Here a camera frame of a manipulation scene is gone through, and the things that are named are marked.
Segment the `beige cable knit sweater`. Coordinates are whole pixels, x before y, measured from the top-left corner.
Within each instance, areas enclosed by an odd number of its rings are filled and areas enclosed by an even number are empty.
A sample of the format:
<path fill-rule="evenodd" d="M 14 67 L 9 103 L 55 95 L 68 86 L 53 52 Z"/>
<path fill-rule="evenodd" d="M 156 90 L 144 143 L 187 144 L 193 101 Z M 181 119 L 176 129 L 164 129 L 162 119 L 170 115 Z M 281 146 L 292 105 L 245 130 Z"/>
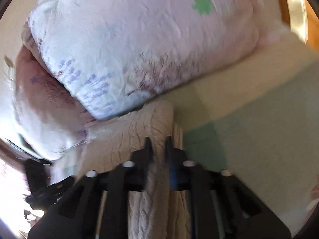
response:
<path fill-rule="evenodd" d="M 154 155 L 147 185 L 131 192 L 128 203 L 129 238 L 189 238 L 190 217 L 184 192 L 171 191 L 164 150 L 168 136 L 182 148 L 182 130 L 174 124 L 174 108 L 165 100 L 88 129 L 89 143 L 78 164 L 77 177 L 89 170 L 104 173 L 127 161 L 150 138 Z"/>

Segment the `left floral pink pillow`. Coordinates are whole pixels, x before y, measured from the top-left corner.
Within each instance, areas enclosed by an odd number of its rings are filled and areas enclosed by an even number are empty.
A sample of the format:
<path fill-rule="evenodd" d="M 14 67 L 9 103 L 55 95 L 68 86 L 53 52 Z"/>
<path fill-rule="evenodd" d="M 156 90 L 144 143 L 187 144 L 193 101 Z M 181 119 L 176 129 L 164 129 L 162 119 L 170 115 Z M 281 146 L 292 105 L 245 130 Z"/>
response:
<path fill-rule="evenodd" d="M 89 141 L 95 119 L 44 64 L 27 23 L 15 61 L 14 109 L 23 139 L 41 157 L 59 159 Z"/>

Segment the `floral pink pillow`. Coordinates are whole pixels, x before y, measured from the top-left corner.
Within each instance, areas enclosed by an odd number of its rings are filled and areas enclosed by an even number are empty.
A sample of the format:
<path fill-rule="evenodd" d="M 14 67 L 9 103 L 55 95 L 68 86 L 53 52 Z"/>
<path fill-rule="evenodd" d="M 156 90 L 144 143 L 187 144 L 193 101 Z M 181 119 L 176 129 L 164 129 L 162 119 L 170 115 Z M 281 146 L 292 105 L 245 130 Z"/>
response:
<path fill-rule="evenodd" d="M 24 45 L 97 120 L 280 40 L 262 0 L 38 0 Z"/>
<path fill-rule="evenodd" d="M 27 23 L 15 61 L 14 109 L 23 139 L 41 157 L 59 159 L 89 141 L 95 119 L 44 64 Z"/>

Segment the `pastel patchwork bed sheet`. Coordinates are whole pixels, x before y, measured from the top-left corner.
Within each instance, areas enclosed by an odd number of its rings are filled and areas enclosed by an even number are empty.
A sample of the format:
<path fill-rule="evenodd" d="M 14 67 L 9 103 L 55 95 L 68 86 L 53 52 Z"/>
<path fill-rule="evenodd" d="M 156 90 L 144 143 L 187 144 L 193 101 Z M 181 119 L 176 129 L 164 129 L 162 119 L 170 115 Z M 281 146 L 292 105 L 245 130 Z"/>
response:
<path fill-rule="evenodd" d="M 189 157 L 236 174 L 297 234 L 318 203 L 318 53 L 287 33 L 167 97 Z"/>

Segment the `right floral pink pillow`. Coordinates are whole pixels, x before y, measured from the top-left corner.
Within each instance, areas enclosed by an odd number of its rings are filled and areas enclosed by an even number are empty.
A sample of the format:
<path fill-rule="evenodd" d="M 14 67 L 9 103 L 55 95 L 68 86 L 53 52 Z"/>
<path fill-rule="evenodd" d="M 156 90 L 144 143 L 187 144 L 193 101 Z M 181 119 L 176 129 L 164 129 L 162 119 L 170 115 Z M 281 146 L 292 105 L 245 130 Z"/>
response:
<path fill-rule="evenodd" d="M 24 45 L 97 120 L 280 40 L 262 0 L 38 0 Z"/>

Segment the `wooden headboard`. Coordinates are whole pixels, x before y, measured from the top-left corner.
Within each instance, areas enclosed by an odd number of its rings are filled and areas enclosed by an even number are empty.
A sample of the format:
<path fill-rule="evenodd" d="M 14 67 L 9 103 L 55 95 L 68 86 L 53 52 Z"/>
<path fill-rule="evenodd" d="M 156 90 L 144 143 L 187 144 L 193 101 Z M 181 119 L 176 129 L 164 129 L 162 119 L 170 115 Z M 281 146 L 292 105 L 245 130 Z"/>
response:
<path fill-rule="evenodd" d="M 318 16 L 308 0 L 279 0 L 282 21 L 310 47 L 318 50 Z"/>

